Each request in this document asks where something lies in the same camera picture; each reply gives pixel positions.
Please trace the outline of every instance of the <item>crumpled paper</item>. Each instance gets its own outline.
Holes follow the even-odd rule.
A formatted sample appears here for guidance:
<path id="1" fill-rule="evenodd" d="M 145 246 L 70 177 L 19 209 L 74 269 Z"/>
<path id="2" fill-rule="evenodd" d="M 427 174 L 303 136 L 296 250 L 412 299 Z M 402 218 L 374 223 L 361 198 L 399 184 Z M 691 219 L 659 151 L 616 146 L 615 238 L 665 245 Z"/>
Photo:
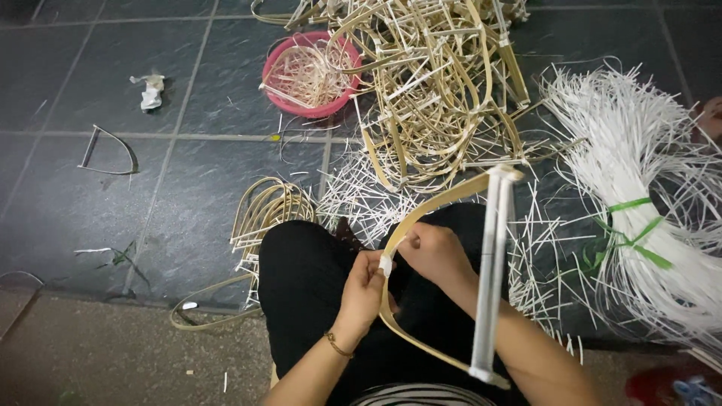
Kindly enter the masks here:
<path id="1" fill-rule="evenodd" d="M 147 113 L 148 110 L 152 110 L 160 106 L 160 104 L 162 103 L 160 99 L 160 93 L 165 87 L 163 84 L 164 79 L 165 76 L 161 74 L 151 74 L 143 77 L 131 76 L 131 82 L 133 83 L 138 83 L 141 80 L 145 80 L 145 92 L 141 93 L 141 95 L 143 96 L 143 101 L 140 102 L 140 109 L 143 110 L 144 113 Z"/>

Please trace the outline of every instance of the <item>person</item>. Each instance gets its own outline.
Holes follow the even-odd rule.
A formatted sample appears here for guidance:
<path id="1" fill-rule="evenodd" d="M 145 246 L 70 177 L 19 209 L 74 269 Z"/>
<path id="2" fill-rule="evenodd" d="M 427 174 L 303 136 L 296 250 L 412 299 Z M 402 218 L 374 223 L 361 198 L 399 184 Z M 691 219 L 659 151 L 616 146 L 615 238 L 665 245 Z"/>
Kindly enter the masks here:
<path id="1" fill-rule="evenodd" d="M 388 281 L 401 328 L 467 364 L 484 214 L 483 205 L 457 203 L 422 217 L 399 244 Z M 382 251 L 357 252 L 351 240 L 303 221 L 264 237 L 258 296 L 280 378 L 264 405 L 600 405 L 578 361 L 505 300 L 494 370 L 511 378 L 511 390 L 404 341 L 377 317 Z"/>

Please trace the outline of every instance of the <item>right hand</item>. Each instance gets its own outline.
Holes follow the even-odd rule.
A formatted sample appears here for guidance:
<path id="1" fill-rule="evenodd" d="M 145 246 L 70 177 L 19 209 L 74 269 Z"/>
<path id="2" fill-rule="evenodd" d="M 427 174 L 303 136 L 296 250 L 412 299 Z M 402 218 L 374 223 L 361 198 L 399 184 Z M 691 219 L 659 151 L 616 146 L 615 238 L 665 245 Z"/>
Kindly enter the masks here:
<path id="1" fill-rule="evenodd" d="M 421 276 L 441 290 L 476 275 L 456 234 L 446 227 L 416 223 L 397 251 Z"/>

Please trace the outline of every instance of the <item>hand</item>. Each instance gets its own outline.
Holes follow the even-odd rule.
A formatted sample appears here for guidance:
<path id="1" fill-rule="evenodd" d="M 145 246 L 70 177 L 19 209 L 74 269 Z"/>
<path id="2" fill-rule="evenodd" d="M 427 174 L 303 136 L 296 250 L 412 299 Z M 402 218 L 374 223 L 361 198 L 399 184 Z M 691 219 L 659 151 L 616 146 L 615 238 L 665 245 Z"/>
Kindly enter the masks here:
<path id="1" fill-rule="evenodd" d="M 449 294 L 455 284 L 473 282 L 476 273 L 451 229 L 416 223 L 397 251 L 421 276 Z"/>
<path id="2" fill-rule="evenodd" d="M 345 342 L 346 349 L 358 344 L 378 315 L 386 281 L 383 271 L 378 268 L 381 253 L 381 250 L 359 252 L 346 279 L 341 310 L 331 328 L 337 339 Z"/>

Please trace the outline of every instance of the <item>gold bracelet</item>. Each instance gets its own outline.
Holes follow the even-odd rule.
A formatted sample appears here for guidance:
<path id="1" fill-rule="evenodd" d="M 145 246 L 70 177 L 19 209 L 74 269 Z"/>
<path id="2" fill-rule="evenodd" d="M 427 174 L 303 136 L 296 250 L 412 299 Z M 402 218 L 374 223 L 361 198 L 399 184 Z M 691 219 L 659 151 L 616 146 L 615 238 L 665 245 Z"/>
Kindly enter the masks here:
<path id="1" fill-rule="evenodd" d="M 332 332 L 325 332 L 323 335 L 329 339 L 329 343 L 331 343 L 331 346 L 336 350 L 337 353 L 343 355 L 344 357 L 348 357 L 349 359 L 354 357 L 353 353 L 346 353 L 341 348 L 339 348 L 338 345 L 336 345 L 336 337 L 334 336 L 334 333 Z"/>

